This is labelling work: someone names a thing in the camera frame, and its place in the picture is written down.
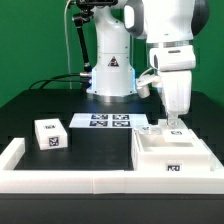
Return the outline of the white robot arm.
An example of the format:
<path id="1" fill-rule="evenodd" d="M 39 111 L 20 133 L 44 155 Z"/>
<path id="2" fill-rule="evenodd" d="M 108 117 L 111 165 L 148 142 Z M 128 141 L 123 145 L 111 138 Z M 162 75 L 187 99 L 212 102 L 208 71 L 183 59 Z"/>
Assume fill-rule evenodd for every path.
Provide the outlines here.
<path id="1" fill-rule="evenodd" d="M 190 107 L 192 44 L 208 21 L 208 0 L 121 0 L 124 20 L 116 21 L 108 6 L 93 9 L 97 63 L 89 96 L 105 102 L 158 89 L 169 125 Z"/>

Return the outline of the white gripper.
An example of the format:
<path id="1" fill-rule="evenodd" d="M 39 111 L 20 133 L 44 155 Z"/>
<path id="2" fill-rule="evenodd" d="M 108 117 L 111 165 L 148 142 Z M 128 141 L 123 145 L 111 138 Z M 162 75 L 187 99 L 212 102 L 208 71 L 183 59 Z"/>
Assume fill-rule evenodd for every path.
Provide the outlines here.
<path id="1" fill-rule="evenodd" d="M 187 114 L 190 107 L 192 72 L 196 57 L 192 45 L 151 48 L 150 65 L 162 83 L 162 102 L 167 123 L 178 124 L 179 115 Z"/>

